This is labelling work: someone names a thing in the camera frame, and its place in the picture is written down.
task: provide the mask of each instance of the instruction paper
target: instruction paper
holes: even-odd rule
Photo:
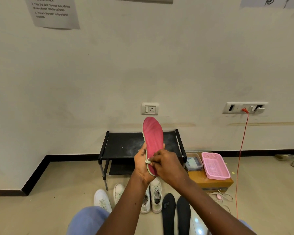
[[[241,7],[294,8],[294,0],[242,0]]]
[[[25,0],[35,26],[79,29],[74,0]]]

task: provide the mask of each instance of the black baseboard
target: black baseboard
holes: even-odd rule
[[[28,196],[50,162],[97,161],[99,154],[47,155],[43,158],[22,190],[0,190],[0,196]]]
[[[238,157],[239,151],[214,151],[222,157]],[[272,156],[275,154],[294,154],[294,149],[247,150],[242,157]],[[47,155],[28,179],[22,190],[0,190],[0,196],[28,196],[50,162],[97,161],[99,154]]]

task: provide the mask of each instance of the wall socket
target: wall socket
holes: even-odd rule
[[[246,114],[242,109],[247,109],[252,114],[261,114],[267,105],[268,102],[227,102],[223,114]]]
[[[142,115],[158,115],[159,103],[155,102],[143,102],[142,103]]]

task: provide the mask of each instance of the person's right hand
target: person's right hand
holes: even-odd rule
[[[158,175],[174,189],[188,179],[186,171],[173,152],[161,149],[149,158],[149,161],[150,165],[157,170]]]

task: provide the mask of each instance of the tile floor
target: tile floor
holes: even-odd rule
[[[235,172],[238,158],[224,160],[229,171]],[[231,176],[235,181],[236,174]],[[127,176],[108,176],[109,197],[112,198],[116,183],[126,185],[128,179]],[[161,182],[163,195],[170,192],[177,201],[179,194]],[[65,234],[74,214],[93,204],[97,189],[104,189],[104,183],[96,161],[51,162],[30,196],[0,197],[0,235]],[[228,193],[234,197],[235,184]],[[235,202],[226,202],[226,205],[235,215]],[[257,234],[294,235],[294,168],[273,157],[243,157],[238,207],[239,218],[247,221]],[[190,234],[206,234],[207,229],[196,218],[192,210]],[[162,234],[161,214],[141,214],[136,234]]]

